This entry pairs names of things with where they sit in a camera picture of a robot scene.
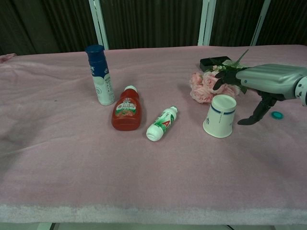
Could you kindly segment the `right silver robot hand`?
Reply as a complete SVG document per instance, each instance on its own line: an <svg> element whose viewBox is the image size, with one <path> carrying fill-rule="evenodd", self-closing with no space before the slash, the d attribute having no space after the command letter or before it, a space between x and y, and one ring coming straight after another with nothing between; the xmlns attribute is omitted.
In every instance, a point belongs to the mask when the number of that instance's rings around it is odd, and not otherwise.
<svg viewBox="0 0 307 230"><path fill-rule="evenodd" d="M242 86L257 91L262 100L249 118L238 121L249 126L260 121L277 101L299 99L307 105L307 68L264 64L239 71L236 78Z"/></svg>

